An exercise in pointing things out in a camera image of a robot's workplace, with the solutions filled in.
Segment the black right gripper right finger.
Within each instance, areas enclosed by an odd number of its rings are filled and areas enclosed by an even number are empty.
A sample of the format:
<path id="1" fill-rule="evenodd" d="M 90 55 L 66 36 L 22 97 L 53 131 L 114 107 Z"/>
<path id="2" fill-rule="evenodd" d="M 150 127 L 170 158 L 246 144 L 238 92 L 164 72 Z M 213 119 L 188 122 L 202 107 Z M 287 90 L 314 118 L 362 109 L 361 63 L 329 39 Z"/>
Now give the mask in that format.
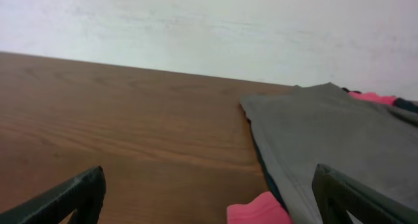
<path id="1" fill-rule="evenodd" d="M 318 164 L 312 190 L 323 223 L 417 224 L 417 212 L 324 164 Z"/>

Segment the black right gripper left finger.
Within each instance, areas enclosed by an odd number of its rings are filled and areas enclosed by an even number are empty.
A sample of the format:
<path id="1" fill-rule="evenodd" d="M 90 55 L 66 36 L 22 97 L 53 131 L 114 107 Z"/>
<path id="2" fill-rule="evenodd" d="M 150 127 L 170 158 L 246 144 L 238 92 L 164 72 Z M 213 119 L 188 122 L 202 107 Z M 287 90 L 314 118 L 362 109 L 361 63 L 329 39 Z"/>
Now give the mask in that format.
<path id="1" fill-rule="evenodd" d="M 103 168 L 92 167 L 41 195 L 1 213 L 1 223 L 60 223 L 66 217 L 70 217 L 69 223 L 96 224 L 103 207 L 105 193 L 106 180 Z"/>

